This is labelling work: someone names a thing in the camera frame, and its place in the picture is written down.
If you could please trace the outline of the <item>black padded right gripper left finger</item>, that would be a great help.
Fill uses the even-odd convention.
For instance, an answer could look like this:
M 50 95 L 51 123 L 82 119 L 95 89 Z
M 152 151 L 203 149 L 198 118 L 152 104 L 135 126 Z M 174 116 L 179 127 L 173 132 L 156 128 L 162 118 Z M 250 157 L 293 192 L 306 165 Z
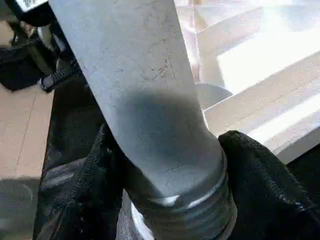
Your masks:
M 51 126 L 33 239 L 137 239 L 124 190 L 126 164 L 106 123 L 84 134 Z

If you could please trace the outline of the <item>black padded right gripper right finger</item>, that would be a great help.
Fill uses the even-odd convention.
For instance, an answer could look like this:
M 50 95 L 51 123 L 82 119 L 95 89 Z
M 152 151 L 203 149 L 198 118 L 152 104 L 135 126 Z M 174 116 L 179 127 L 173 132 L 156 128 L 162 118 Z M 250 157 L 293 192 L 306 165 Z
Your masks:
M 318 240 L 320 206 L 267 147 L 231 130 L 218 137 L 237 207 L 231 240 Z

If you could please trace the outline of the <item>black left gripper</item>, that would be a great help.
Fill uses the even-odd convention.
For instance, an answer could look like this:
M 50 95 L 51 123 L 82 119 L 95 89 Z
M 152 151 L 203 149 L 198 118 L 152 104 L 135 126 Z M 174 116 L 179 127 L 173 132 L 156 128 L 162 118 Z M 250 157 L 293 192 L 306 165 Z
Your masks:
M 14 13 L 33 27 L 29 39 L 34 43 L 27 47 L 31 59 L 42 73 L 51 73 L 39 79 L 42 91 L 50 93 L 82 74 L 48 0 L 15 0 Z

